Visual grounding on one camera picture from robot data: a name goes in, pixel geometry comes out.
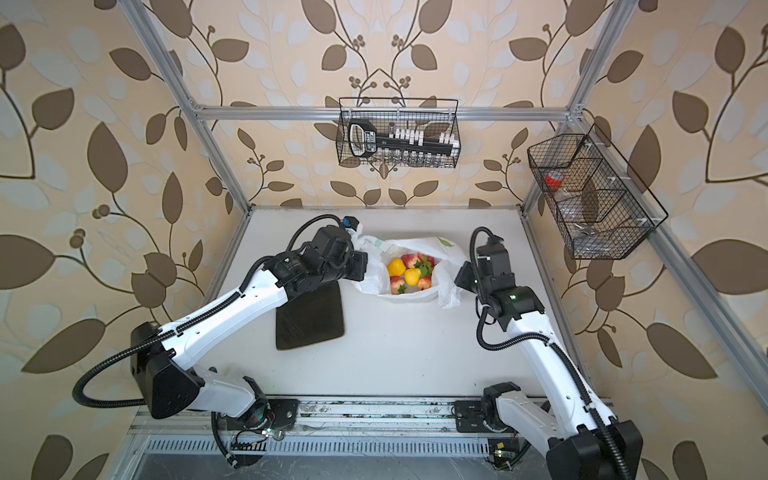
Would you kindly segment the red fake apple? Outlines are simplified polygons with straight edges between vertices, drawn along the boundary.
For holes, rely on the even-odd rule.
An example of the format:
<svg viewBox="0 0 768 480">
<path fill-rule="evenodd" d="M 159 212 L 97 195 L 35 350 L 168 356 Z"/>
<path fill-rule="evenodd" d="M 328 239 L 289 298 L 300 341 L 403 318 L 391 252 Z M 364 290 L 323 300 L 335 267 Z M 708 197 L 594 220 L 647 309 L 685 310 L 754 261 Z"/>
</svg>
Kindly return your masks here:
<svg viewBox="0 0 768 480">
<path fill-rule="evenodd" d="M 417 254 L 403 255 L 401 260 L 407 270 L 416 268 L 420 262 L 420 258 Z"/>
</svg>

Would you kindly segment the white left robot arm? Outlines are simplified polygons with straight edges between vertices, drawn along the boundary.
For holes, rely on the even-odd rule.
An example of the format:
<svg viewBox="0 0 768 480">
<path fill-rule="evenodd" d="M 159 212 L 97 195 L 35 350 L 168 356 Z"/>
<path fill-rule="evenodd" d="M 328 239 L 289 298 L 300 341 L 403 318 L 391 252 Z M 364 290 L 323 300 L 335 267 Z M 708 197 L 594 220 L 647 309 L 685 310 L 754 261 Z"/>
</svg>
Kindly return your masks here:
<svg viewBox="0 0 768 480">
<path fill-rule="evenodd" d="M 131 358 L 134 379 L 151 416 L 165 419 L 184 410 L 223 414 L 259 424 L 267 400 L 256 382 L 213 370 L 197 362 L 213 347 L 258 317 L 338 280 L 360 282 L 367 255 L 355 250 L 352 234 L 359 222 L 327 216 L 327 225 L 298 249 L 258 260 L 240 286 L 197 311 L 159 327 L 145 323 L 131 342 L 149 340 L 148 350 Z"/>
</svg>

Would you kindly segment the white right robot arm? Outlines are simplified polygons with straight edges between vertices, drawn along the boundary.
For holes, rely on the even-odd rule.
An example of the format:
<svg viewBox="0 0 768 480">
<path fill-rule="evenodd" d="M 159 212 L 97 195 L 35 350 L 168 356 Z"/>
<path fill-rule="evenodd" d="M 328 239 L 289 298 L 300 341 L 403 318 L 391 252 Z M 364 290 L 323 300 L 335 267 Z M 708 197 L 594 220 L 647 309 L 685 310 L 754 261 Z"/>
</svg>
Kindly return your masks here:
<svg viewBox="0 0 768 480">
<path fill-rule="evenodd" d="M 487 427 L 512 429 L 545 459 L 553 479 L 633 479 L 643 447 L 639 429 L 621 421 L 594 392 L 557 338 L 543 302 L 517 283 L 501 237 L 476 228 L 469 259 L 454 283 L 475 296 L 478 345 L 521 349 L 549 402 L 544 410 L 513 382 L 483 391 Z"/>
</svg>

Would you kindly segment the white plastic bag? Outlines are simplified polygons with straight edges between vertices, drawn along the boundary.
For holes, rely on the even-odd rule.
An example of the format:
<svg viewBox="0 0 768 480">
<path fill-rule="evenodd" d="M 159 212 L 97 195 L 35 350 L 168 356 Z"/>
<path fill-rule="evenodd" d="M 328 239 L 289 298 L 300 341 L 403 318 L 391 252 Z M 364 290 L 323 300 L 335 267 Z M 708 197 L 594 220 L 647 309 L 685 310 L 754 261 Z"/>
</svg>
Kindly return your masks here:
<svg viewBox="0 0 768 480">
<path fill-rule="evenodd" d="M 443 309 L 460 305 L 454 280 L 467 257 L 457 243 L 437 236 L 384 240 L 361 228 L 352 242 L 367 255 L 364 279 L 354 284 L 361 293 L 396 303 L 435 301 Z"/>
</svg>

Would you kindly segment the yellow fake pear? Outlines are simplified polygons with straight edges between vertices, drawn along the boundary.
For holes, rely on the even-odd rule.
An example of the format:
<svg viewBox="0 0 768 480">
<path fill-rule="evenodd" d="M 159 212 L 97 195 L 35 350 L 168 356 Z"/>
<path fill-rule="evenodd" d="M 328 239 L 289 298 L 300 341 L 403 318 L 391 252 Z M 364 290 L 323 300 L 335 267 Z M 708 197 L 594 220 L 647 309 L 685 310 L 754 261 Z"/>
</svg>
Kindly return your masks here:
<svg viewBox="0 0 768 480">
<path fill-rule="evenodd" d="M 421 279 L 421 270 L 419 268 L 407 269 L 403 277 L 408 286 L 415 287 Z"/>
</svg>

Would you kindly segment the red fake strawberry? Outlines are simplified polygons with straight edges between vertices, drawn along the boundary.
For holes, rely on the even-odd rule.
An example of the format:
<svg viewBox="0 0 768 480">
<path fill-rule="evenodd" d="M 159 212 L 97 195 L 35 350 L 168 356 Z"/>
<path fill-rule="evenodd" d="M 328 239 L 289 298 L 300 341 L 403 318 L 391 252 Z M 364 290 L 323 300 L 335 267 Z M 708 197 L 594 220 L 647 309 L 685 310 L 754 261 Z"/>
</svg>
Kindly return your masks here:
<svg viewBox="0 0 768 480">
<path fill-rule="evenodd" d="M 430 289 L 432 287 L 432 275 L 430 277 L 421 277 L 417 286 L 420 290 Z"/>
</svg>

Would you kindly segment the yellow fake lemon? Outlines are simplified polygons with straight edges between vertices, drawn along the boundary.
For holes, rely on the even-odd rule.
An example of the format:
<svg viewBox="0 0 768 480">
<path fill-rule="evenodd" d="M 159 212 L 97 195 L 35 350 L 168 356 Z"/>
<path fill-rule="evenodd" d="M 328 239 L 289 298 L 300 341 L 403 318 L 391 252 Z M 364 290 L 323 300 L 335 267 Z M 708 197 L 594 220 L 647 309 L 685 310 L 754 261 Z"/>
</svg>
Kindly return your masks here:
<svg viewBox="0 0 768 480">
<path fill-rule="evenodd" d="M 401 258 L 393 259 L 387 266 L 390 277 L 401 277 L 405 274 L 407 267 Z"/>
</svg>

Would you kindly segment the green fake leaves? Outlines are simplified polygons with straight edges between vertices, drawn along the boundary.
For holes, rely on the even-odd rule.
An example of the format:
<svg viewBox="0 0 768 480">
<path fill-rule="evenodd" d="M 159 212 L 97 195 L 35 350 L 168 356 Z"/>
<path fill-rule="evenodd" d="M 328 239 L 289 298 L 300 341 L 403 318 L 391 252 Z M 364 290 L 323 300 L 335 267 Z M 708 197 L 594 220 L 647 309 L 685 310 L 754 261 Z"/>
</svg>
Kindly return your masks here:
<svg viewBox="0 0 768 480">
<path fill-rule="evenodd" d="M 415 263 L 415 268 L 417 268 L 420 271 L 420 276 L 422 278 L 430 277 L 433 273 L 434 266 L 435 266 L 435 259 L 433 257 L 424 255 L 424 254 L 417 255 L 417 262 Z"/>
</svg>

